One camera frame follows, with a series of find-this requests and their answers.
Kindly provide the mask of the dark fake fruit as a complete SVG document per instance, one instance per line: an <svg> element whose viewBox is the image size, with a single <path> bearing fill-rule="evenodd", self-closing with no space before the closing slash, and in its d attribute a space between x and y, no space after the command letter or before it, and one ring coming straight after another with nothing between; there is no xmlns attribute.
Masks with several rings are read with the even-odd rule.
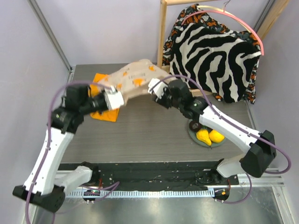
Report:
<svg viewBox="0 0 299 224"><path fill-rule="evenodd" d="M198 122L196 122L196 121L194 121L194 120L190 121L190 123L189 123L189 130L190 130L190 131L196 133L196 132L198 132L200 129L201 129L201 124L200 124L200 123L198 123Z"/></svg>

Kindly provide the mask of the banana print plastic bag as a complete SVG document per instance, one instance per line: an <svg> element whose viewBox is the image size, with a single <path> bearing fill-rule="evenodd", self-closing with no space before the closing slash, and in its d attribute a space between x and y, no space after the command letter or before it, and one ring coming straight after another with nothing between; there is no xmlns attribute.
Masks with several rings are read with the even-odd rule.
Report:
<svg viewBox="0 0 299 224"><path fill-rule="evenodd" d="M148 59L141 59L122 67L118 71L109 74L98 83L104 86L115 86L122 93L124 105L131 98L136 98L148 93L148 84L153 78L160 80L169 74L163 69L154 65Z"/></svg>

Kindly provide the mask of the yellow fake pear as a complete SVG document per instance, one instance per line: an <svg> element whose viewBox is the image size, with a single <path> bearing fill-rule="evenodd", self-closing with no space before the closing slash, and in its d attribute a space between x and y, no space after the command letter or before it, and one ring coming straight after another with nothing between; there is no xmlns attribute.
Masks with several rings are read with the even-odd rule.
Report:
<svg viewBox="0 0 299 224"><path fill-rule="evenodd" d="M196 133L196 138L205 143L208 146L212 145L212 141L209 138L209 132L207 129L200 129L197 133Z"/></svg>

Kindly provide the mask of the yellow fake lemon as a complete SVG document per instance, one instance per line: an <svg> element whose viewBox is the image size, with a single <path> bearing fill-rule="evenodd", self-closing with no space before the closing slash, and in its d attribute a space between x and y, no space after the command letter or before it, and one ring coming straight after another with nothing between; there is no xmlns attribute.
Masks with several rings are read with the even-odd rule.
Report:
<svg viewBox="0 0 299 224"><path fill-rule="evenodd" d="M223 136L221 133L219 133L216 130L212 130L209 133L209 139L211 140L211 142L213 143L221 143L222 141L224 141L225 136Z"/></svg>

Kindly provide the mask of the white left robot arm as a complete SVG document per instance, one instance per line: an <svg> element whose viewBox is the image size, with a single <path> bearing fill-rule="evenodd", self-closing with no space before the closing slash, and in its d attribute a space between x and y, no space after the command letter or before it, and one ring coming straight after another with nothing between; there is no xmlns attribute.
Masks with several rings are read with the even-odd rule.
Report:
<svg viewBox="0 0 299 224"><path fill-rule="evenodd" d="M49 212L57 212L65 197L77 187L95 186L100 179L99 167L89 162L80 163L65 177L55 179L61 159L73 139L84 116L91 112L108 110L105 95L85 95L78 103L59 106L50 114L43 147L35 166L23 185L16 186L13 195Z"/></svg>

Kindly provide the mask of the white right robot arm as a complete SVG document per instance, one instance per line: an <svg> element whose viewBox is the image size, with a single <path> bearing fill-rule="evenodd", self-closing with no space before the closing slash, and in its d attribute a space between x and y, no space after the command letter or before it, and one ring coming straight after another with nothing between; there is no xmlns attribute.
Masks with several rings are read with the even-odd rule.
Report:
<svg viewBox="0 0 299 224"><path fill-rule="evenodd" d="M276 157L274 135L251 129L222 113L203 97L194 97L186 83L180 79L168 84L159 79L152 79L148 92L156 103L165 108L177 108L188 119L196 121L222 134L242 151L242 156L223 159L211 172L211 179L216 184L224 183L228 177L237 174L249 174L261 177Z"/></svg>

